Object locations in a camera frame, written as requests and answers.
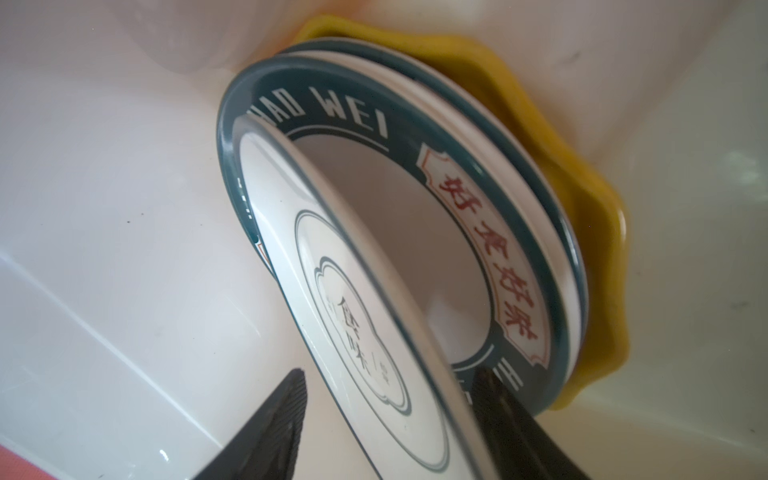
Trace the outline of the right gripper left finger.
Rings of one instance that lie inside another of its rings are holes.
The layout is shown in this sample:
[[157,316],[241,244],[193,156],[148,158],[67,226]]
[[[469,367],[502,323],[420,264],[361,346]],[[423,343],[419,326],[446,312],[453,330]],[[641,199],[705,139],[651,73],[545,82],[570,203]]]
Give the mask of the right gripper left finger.
[[305,373],[295,368],[198,479],[291,479],[308,403]]

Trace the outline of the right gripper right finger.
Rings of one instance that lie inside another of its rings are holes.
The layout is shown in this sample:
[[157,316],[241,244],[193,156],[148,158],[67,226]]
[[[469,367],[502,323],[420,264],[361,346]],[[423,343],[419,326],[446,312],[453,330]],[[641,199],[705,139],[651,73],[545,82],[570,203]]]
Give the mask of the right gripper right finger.
[[503,479],[585,479],[587,475],[549,437],[486,367],[476,370],[472,409]]

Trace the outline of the white plate black flower outline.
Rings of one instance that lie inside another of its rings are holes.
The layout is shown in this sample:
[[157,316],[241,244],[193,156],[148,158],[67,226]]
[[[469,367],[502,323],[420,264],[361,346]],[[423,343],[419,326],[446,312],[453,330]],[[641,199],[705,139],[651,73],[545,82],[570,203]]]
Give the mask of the white plate black flower outline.
[[266,121],[238,117],[232,146],[281,293],[375,472],[497,478],[422,312],[354,210]]

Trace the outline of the white plastic bin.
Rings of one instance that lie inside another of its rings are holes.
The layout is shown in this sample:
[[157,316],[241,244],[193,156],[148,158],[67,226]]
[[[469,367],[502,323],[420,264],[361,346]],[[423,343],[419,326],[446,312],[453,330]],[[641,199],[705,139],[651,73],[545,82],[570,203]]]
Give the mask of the white plastic bin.
[[332,13],[492,49],[621,195],[630,356],[540,421],[595,479],[767,475],[763,1],[5,1],[1,447],[188,479],[301,368],[299,479],[375,473],[219,173],[235,74]]

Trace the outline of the white plate dark lettered rim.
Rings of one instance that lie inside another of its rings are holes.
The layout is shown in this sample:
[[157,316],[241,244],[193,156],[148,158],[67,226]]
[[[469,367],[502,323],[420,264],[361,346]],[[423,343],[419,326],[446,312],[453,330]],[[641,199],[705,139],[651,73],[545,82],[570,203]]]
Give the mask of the white plate dark lettered rim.
[[230,83],[217,147],[236,215],[276,279],[239,179],[234,121],[281,132],[354,210],[422,312],[463,391],[486,367],[534,414],[568,374],[569,314],[523,202],[481,164],[493,145],[411,79],[357,57],[283,54]]

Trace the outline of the yellow polka dot plate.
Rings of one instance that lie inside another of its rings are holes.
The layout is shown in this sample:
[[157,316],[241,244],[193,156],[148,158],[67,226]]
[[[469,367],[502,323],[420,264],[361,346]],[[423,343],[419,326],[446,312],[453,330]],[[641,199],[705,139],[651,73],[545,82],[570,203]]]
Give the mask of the yellow polka dot plate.
[[467,37],[405,33],[329,14],[308,20],[292,42],[324,37],[360,40],[421,61],[473,95],[521,141],[563,205],[586,263],[590,313],[585,344],[553,409],[568,407],[583,390],[620,369],[630,352],[623,202],[560,137],[505,62]]

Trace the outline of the white plate green red rim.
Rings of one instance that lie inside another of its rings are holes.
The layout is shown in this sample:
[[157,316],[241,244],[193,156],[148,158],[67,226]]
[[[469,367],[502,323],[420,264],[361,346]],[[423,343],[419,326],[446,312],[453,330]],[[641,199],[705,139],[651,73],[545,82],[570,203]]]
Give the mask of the white plate green red rim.
[[493,145],[491,152],[481,157],[481,164],[488,167],[492,174],[501,176],[508,197],[523,202],[524,220],[532,227],[534,238],[542,247],[545,264],[554,274],[558,292],[564,296],[568,306],[571,350],[567,373],[571,374],[588,325],[585,264],[563,205],[521,142],[466,88],[407,54],[371,42],[340,37],[302,42],[283,52],[322,59],[357,57],[396,71],[431,90],[449,104],[457,116],[472,123],[472,138]]

